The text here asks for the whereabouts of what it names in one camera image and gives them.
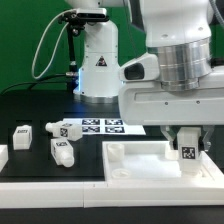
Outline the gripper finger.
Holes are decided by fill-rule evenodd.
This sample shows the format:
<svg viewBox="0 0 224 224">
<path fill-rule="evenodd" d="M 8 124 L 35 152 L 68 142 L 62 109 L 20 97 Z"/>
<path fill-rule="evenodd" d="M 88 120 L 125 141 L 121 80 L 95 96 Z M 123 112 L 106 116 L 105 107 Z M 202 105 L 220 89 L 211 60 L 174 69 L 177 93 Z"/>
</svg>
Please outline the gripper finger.
<svg viewBox="0 0 224 224">
<path fill-rule="evenodd" d="M 169 125 L 162 125 L 160 127 L 160 131 L 163 134 L 163 136 L 167 139 L 167 141 L 169 142 L 170 148 L 172 150 L 176 150 L 177 149 L 177 146 L 176 146 L 176 133 L 172 129 L 172 127 L 169 126 Z"/>
<path fill-rule="evenodd" d="M 202 147 L 201 149 L 205 152 L 208 152 L 211 148 L 211 137 L 213 135 L 213 132 L 214 132 L 214 126 L 213 125 L 204 125 L 203 126 L 203 131 L 204 131 L 204 135 L 202 137 Z"/>
</svg>

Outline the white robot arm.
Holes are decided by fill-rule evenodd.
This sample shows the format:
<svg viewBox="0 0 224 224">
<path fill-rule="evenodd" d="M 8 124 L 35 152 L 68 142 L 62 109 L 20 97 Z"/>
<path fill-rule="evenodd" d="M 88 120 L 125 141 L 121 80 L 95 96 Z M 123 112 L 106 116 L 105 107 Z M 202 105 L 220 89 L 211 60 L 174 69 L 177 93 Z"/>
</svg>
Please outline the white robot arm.
<svg viewBox="0 0 224 224">
<path fill-rule="evenodd" d="M 66 0 L 85 29 L 77 99 L 117 100 L 129 125 L 158 126 L 178 149 L 207 149 L 224 125 L 224 65 L 213 64 L 209 24 L 215 0 Z M 124 6 L 146 51 L 119 65 L 109 7 Z"/>
</svg>

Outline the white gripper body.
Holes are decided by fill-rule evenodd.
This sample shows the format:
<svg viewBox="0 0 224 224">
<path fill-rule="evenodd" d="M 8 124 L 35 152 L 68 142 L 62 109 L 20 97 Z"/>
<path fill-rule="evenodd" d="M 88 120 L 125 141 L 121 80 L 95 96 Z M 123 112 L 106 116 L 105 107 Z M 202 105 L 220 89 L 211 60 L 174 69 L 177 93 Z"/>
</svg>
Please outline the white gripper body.
<svg viewBox="0 0 224 224">
<path fill-rule="evenodd" d="M 200 87 L 163 91 L 156 82 L 134 82 L 119 92 L 120 116 L 129 125 L 223 125 L 224 74 L 210 74 Z"/>
</svg>

